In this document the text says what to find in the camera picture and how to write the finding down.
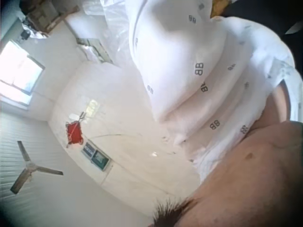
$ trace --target red object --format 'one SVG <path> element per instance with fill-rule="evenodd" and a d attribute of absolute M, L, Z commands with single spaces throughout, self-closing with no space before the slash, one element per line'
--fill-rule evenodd
<path fill-rule="evenodd" d="M 68 144 L 83 144 L 81 125 L 79 121 L 66 123 Z"/>

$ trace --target window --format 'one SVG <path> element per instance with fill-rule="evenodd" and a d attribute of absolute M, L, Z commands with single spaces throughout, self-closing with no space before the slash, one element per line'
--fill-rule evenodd
<path fill-rule="evenodd" d="M 0 54 L 1 95 L 27 106 L 43 70 L 44 67 L 25 50 L 9 41 Z"/>

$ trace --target ceiling fan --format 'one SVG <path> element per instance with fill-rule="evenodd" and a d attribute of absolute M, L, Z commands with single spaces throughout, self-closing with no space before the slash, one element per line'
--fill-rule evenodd
<path fill-rule="evenodd" d="M 19 145 L 20 151 L 22 153 L 23 159 L 26 163 L 26 168 L 22 171 L 22 173 L 19 175 L 19 177 L 15 181 L 14 185 L 10 189 L 14 194 L 17 194 L 20 191 L 20 189 L 22 188 L 24 183 L 31 176 L 31 174 L 35 171 L 49 173 L 49 174 L 63 175 L 63 172 L 61 172 L 61 171 L 57 171 L 57 170 L 53 170 L 53 169 L 49 169 L 49 168 L 45 168 L 45 167 L 41 167 L 41 166 L 36 166 L 36 164 L 30 160 L 29 155 L 22 144 L 22 141 L 18 141 L 18 145 Z"/>

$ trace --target person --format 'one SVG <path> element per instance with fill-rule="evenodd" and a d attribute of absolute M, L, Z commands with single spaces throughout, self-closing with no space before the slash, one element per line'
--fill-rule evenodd
<path fill-rule="evenodd" d="M 240 0 L 228 6 L 223 16 L 271 28 L 292 49 L 297 70 L 302 72 L 302 31 L 285 35 L 303 18 L 300 9 L 297 0 Z M 274 120 L 272 108 L 269 97 L 246 137 L 226 153 L 191 196 L 160 204 L 152 226 L 302 226 L 303 124 Z"/>

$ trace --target ceiling fan blade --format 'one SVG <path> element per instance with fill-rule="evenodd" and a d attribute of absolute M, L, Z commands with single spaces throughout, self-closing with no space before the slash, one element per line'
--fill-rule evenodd
<path fill-rule="evenodd" d="M 37 171 L 43 172 L 43 173 L 48 173 L 48 174 L 56 174 L 56 175 L 63 175 L 63 172 L 58 171 L 58 170 L 53 170 L 41 166 L 37 166 Z"/>
<path fill-rule="evenodd" d="M 19 175 L 17 180 L 15 181 L 14 185 L 10 188 L 10 190 L 17 194 L 22 186 L 24 185 L 25 181 L 27 181 L 28 177 L 30 176 L 31 172 L 28 169 L 24 169 L 22 173 Z"/>
<path fill-rule="evenodd" d="M 29 158 L 29 155 L 28 155 L 27 151 L 25 150 L 25 148 L 23 146 L 22 141 L 18 141 L 18 145 L 19 145 L 19 148 L 20 148 L 20 151 L 22 153 L 24 161 L 29 162 L 30 158 Z"/>

